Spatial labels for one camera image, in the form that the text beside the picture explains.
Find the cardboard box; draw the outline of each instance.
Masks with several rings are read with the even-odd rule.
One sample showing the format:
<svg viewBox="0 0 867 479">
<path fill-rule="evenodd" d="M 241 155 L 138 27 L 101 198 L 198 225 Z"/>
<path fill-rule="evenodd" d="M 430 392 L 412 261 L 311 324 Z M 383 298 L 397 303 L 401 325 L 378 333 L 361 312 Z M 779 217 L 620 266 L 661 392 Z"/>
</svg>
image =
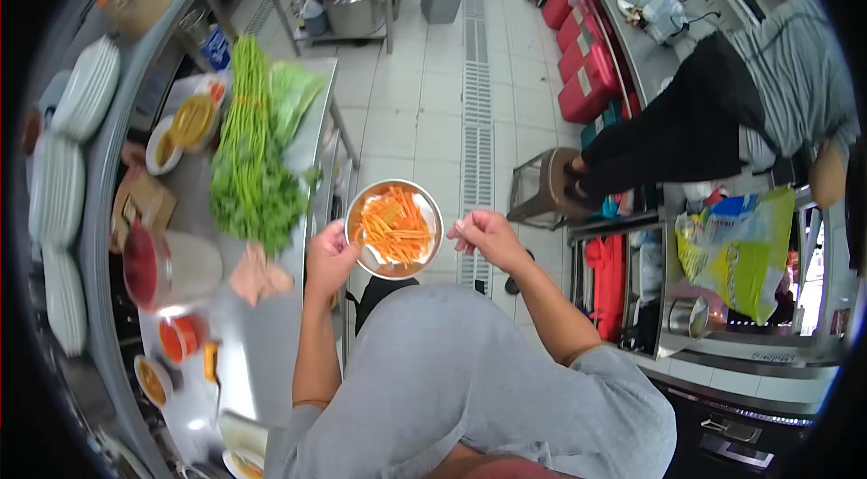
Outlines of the cardboard box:
<svg viewBox="0 0 867 479">
<path fill-rule="evenodd" d="M 172 192 L 146 170 L 127 170 L 114 196 L 111 214 L 111 232 L 121 251 L 134 221 L 144 228 L 165 230 L 177 203 Z"/>
</svg>

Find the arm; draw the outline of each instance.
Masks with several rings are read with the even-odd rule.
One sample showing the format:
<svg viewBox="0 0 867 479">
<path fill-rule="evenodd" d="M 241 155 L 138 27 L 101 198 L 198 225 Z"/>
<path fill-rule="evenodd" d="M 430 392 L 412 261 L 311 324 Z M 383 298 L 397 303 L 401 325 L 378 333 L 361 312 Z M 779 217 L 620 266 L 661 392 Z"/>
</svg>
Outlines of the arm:
<svg viewBox="0 0 867 479">
<path fill-rule="evenodd" d="M 528 260 L 509 275 L 524 295 L 545 349 L 559 364 L 568 366 L 581 353 L 601 345 L 601 338 L 593 323 L 569 303 L 545 271 L 529 256 Z"/>
<path fill-rule="evenodd" d="M 455 249 L 469 255 L 477 247 L 493 265 L 515 279 L 545 349 L 561 365 L 570 365 L 601 339 L 583 313 L 566 300 L 554 282 L 527 254 L 503 214 L 474 210 L 448 232 Z"/>
<path fill-rule="evenodd" d="M 837 143 L 824 140 L 818 157 L 810 167 L 810 193 L 820 209 L 827 209 L 843 198 L 846 190 L 846 169 Z"/>
<path fill-rule="evenodd" d="M 341 288 L 361 254 L 343 238 L 343 222 L 333 222 L 307 246 L 307 284 L 301 336 L 292 376 L 292 407 L 325 409 L 340 387 L 340 365 L 331 325 L 331 296 Z"/>
</svg>

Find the white tile floor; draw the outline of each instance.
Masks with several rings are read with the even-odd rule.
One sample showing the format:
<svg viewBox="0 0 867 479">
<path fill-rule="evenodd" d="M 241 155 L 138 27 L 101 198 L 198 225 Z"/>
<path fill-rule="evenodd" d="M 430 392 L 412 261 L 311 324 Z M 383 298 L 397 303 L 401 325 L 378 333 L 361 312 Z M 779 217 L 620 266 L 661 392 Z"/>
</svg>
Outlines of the white tile floor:
<svg viewBox="0 0 867 479">
<path fill-rule="evenodd" d="M 283 0 L 287 7 L 289 0 Z M 243 28 L 262 0 L 245 0 L 233 21 Z M 494 209 L 507 211 L 513 168 L 555 145 L 578 145 L 580 127 L 563 122 L 557 95 L 560 51 L 540 9 L 525 0 L 485 0 L 494 126 Z M 392 54 L 371 41 L 303 49 L 304 58 L 339 59 L 335 97 L 354 146 L 361 150 L 358 187 L 389 177 L 412 179 L 431 192 L 450 220 L 461 213 L 463 15 L 428 26 L 420 0 L 402 0 Z M 258 36 L 273 58 L 291 58 L 289 41 L 271 14 Z M 521 241 L 559 284 L 568 285 L 570 255 L 562 232 L 515 226 Z M 444 247 L 422 283 L 454 282 L 457 255 Z M 544 351 L 520 295 L 505 294 L 495 271 L 496 304 Z M 356 268 L 350 289 L 361 298 L 367 275 Z"/>
</svg>

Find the julienned carrot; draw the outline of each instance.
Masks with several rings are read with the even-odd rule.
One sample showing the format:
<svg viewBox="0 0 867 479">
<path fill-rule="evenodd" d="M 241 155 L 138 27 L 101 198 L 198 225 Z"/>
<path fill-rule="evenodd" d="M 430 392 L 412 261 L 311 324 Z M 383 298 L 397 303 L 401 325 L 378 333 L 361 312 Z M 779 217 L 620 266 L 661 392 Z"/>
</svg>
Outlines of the julienned carrot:
<svg viewBox="0 0 867 479">
<path fill-rule="evenodd" d="M 372 246 L 380 256 L 407 266 L 428 253 L 430 238 L 412 194 L 392 186 L 364 207 L 353 242 Z"/>
</svg>

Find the stool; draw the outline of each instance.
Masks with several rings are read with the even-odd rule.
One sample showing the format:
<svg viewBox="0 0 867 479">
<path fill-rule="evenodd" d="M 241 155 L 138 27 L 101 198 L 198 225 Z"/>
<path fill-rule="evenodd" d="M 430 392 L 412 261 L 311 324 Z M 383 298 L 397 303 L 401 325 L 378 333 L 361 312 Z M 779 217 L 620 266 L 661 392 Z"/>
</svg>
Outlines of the stool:
<svg viewBox="0 0 867 479">
<path fill-rule="evenodd" d="M 548 230 L 587 219 L 592 210 L 565 193 L 566 187 L 574 188 L 575 183 L 564 168 L 579 155 L 574 148 L 551 148 L 517 167 L 512 172 L 506 219 Z"/>
</svg>

